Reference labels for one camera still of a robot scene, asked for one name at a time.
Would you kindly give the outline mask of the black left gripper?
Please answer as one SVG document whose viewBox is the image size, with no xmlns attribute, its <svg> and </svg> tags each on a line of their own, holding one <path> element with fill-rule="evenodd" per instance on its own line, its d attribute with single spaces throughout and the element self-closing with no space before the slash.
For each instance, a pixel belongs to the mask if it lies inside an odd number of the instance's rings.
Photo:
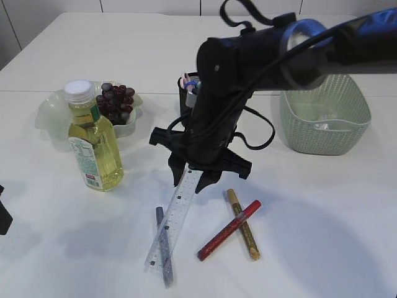
<svg viewBox="0 0 397 298">
<path fill-rule="evenodd" d="M 13 222 L 12 215 L 0 201 L 0 235 L 6 235 Z"/>
</svg>

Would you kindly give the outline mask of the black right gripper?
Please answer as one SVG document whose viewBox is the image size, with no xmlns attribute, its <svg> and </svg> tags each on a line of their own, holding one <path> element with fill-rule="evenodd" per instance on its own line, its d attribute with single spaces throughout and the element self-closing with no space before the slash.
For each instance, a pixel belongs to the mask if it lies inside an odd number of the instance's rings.
<svg viewBox="0 0 397 298">
<path fill-rule="evenodd" d="M 184 173 L 185 166 L 190 165 L 200 173 L 195 193 L 216 184 L 222 172 L 229 171 L 246 179 L 252 163 L 241 158 L 226 146 L 214 146 L 208 142 L 190 143 L 188 131 L 175 131 L 154 128 L 149 138 L 152 145 L 162 145 L 171 151 L 168 165 L 172 171 L 173 184 L 176 187 Z"/>
</svg>

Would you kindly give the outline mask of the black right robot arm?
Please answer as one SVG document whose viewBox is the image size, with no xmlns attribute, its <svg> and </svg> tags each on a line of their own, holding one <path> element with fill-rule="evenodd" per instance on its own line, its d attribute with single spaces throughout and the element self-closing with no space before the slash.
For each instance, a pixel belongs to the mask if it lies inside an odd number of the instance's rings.
<svg viewBox="0 0 397 298">
<path fill-rule="evenodd" d="M 200 174 L 195 192 L 229 171 L 247 178 L 252 164 L 229 150 L 237 121 L 256 91 L 311 90 L 329 75 L 396 72 L 396 9 L 358 17 L 330 29 L 294 13 L 264 17 L 251 1 L 250 15 L 264 25 L 241 21 L 237 37 L 208 38 L 196 59 L 200 87 L 192 107 L 179 117 L 183 131 L 155 128 L 150 144 L 163 145 L 174 184 L 186 168 Z"/>
</svg>

